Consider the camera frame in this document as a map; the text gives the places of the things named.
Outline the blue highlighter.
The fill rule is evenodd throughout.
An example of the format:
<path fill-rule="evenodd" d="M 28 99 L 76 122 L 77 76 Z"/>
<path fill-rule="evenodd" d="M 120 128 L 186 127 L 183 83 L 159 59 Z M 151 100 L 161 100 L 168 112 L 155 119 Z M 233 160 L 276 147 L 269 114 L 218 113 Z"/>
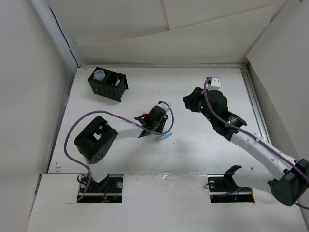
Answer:
<path fill-rule="evenodd" d="M 157 136 L 157 137 L 154 139 L 154 141 L 155 141 L 156 143 L 161 142 L 161 141 L 163 141 L 163 140 L 169 138 L 171 135 L 172 135 L 172 131 L 169 131 L 169 132 L 167 132 L 167 133 L 165 133 L 165 134 L 163 134 L 163 135 Z"/>

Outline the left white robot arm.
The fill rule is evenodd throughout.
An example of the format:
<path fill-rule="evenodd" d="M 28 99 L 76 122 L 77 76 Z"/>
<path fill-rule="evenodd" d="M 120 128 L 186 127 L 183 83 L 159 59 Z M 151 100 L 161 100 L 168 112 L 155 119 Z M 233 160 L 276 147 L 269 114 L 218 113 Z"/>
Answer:
<path fill-rule="evenodd" d="M 124 119 L 108 122 L 97 116 L 77 135 L 74 144 L 90 169 L 91 186 L 96 191 L 104 191 L 108 185 L 109 175 L 103 167 L 103 159 L 114 141 L 162 134 L 168 111 L 169 107 L 161 101 L 149 113 L 135 117 L 133 122 Z"/>

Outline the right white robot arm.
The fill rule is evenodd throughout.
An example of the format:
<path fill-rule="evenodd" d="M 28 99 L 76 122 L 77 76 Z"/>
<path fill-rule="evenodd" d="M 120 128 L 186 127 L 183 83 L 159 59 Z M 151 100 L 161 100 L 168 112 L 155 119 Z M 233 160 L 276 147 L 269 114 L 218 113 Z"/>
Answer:
<path fill-rule="evenodd" d="M 306 159 L 295 160 L 249 131 L 246 121 L 229 111 L 227 98 L 222 92 L 196 87 L 183 98 L 183 102 L 186 109 L 202 113 L 219 135 L 245 150 L 268 170 L 261 174 L 246 173 L 240 170 L 240 165 L 234 165 L 224 174 L 226 189 L 259 189 L 271 193 L 285 206 L 296 204 L 308 190 L 309 162 Z"/>

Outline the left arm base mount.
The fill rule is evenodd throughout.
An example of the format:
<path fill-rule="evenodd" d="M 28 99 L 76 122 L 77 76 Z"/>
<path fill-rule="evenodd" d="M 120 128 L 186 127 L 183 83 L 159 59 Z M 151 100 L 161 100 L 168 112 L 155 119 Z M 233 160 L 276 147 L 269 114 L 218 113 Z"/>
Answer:
<path fill-rule="evenodd" d="M 100 184 L 91 180 L 88 183 L 88 176 L 79 174 L 77 176 L 79 189 L 77 203 L 121 203 L 123 190 L 123 175 L 110 175 Z"/>

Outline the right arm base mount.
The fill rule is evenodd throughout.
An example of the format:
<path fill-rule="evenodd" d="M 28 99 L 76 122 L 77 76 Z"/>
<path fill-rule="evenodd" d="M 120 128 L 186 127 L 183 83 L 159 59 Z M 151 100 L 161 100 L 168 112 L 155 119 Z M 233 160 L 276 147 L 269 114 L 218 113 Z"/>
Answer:
<path fill-rule="evenodd" d="M 249 187 L 240 187 L 232 179 L 240 165 L 234 165 L 224 174 L 208 174 L 207 189 L 211 203 L 255 203 L 253 191 Z"/>

